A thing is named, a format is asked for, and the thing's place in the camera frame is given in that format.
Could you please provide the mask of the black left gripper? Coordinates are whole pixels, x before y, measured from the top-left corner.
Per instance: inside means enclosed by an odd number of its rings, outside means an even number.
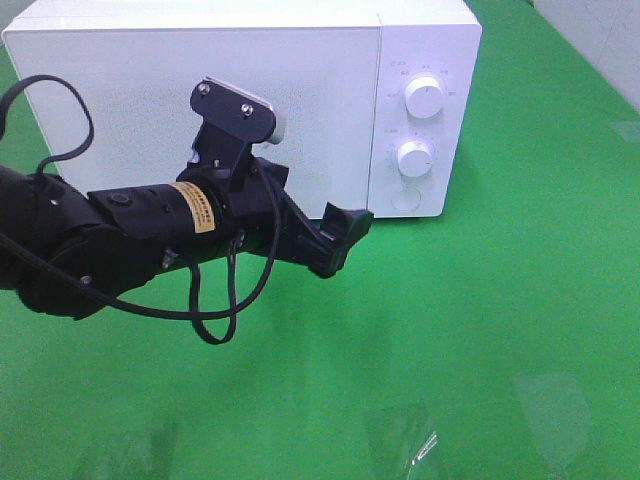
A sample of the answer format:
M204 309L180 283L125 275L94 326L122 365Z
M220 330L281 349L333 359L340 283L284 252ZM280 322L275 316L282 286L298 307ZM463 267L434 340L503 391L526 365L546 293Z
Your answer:
M288 169L264 158L252 158L242 186L229 186L230 171L192 166L179 176L210 195L216 227L224 239L245 233L242 251L267 257L277 243L275 258L308 267L321 278L341 270L350 249L370 230L374 214L327 203L321 217L308 217L284 190Z

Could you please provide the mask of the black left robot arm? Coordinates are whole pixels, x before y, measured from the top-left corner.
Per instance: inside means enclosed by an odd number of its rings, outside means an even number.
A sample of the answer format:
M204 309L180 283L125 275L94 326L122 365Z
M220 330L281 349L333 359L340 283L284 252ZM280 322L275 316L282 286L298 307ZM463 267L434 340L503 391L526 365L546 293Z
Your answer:
M1 171L1 286L29 309L86 318L156 275L230 249L340 270L369 231L366 210L327 205L311 222L285 192L286 167L192 164L172 183L82 194L56 175Z

